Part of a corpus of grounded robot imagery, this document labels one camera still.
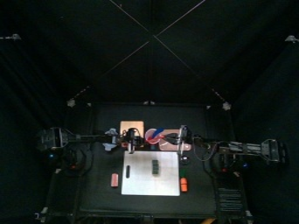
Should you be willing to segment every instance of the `black fabric panel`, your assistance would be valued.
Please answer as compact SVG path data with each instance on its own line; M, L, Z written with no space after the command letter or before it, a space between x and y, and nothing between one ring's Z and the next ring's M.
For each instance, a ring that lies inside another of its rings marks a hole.
M97 105L94 129L118 130L121 121L144 121L144 130L152 127L178 129L186 125L192 133L205 136L204 108L186 106Z
M273 223L299 222L299 45L289 43L233 108L237 140L260 144L274 138L289 151L289 166L276 169L258 161L245 178L253 215Z
M6 221L33 217L42 209L49 173L34 136L39 129L60 126L64 119L61 100L18 47L1 42L0 219Z
M220 106L212 106L206 108L205 122L208 138L220 141L234 140L229 110L225 111Z
M89 86L88 101L218 103L214 89L233 102L297 32L297 9L296 0L10 0L0 35L19 34L64 100Z

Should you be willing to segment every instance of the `blue object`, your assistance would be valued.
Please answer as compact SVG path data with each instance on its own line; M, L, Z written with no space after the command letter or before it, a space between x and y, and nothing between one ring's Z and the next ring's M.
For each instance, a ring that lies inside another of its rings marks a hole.
M161 132L164 131L164 128L158 128L153 134L152 134L152 138L154 138Z

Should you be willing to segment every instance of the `white platform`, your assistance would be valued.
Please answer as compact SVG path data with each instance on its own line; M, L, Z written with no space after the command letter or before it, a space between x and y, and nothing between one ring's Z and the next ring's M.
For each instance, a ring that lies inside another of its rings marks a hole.
M158 174L152 174L152 160ZM136 151L124 156L121 194L178 196L178 159L172 151Z

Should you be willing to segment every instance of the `orange object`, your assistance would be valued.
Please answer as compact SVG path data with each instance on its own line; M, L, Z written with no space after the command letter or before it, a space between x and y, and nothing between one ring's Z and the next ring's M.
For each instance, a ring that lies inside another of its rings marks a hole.
M205 219L200 224L210 224L214 220L213 218Z
M188 192L186 178L181 178L180 182L181 182L181 192L186 193Z

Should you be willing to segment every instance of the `black wall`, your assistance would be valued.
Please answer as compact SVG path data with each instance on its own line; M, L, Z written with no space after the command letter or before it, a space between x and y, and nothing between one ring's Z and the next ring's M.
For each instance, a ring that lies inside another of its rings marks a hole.
M23 223L43 206L49 173L35 150L39 129L61 125L60 97L22 48L0 45L0 223Z
M289 150L286 168L269 168L254 163L245 179L252 213L276 223L299 222L297 53L299 45L289 44L238 97L232 110L238 141L258 144L276 138Z

